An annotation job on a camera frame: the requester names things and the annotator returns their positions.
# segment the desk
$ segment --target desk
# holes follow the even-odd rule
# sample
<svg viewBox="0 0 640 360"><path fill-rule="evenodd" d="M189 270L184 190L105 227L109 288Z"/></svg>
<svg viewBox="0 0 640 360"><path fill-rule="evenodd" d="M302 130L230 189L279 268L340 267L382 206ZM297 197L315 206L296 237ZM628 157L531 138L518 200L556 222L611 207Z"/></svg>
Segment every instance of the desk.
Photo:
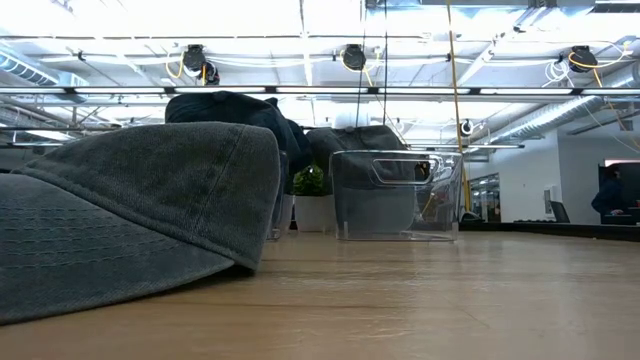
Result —
<svg viewBox="0 0 640 360"><path fill-rule="evenodd" d="M1 358L637 359L639 244L461 236L283 238L255 277L0 328Z"/></svg>

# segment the black chair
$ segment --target black chair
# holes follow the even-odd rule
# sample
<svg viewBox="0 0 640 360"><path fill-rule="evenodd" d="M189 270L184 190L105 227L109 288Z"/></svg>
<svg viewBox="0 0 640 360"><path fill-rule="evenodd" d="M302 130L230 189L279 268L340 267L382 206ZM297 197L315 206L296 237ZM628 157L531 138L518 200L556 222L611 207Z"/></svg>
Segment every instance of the black chair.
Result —
<svg viewBox="0 0 640 360"><path fill-rule="evenodd" d="M550 201L550 203L553 216L556 218L556 223L570 224L571 221L569 221L569 215L567 214L567 210L564 208L564 204L559 201Z"/></svg>

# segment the green plant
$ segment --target green plant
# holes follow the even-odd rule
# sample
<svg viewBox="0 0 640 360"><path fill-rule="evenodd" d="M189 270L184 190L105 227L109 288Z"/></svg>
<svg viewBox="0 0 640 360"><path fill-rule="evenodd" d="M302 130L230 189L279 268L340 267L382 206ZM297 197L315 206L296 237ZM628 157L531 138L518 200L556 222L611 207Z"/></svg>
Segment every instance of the green plant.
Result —
<svg viewBox="0 0 640 360"><path fill-rule="evenodd" d="M293 179L293 195L324 196L322 169L314 164L297 173Z"/></svg>

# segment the potted plant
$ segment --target potted plant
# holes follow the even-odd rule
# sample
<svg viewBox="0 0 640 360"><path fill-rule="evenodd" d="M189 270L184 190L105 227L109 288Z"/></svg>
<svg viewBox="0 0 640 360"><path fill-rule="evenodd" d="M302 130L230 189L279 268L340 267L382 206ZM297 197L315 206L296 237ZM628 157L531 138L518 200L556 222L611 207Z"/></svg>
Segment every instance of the potted plant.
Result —
<svg viewBox="0 0 640 360"><path fill-rule="evenodd" d="M298 231L314 232L334 228L335 213L330 196L326 196L323 172L311 165L297 173L293 180L295 220Z"/></svg>

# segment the person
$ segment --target person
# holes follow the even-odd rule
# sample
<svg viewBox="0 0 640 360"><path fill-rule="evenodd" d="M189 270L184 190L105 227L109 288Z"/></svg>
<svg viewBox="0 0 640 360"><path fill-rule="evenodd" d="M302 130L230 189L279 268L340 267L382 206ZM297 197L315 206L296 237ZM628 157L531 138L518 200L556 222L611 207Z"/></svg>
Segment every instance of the person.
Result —
<svg viewBox="0 0 640 360"><path fill-rule="evenodd" d="M591 207L601 215L621 215L626 211L627 207L622 198L620 168L617 165L605 169L604 182L591 202Z"/></svg>

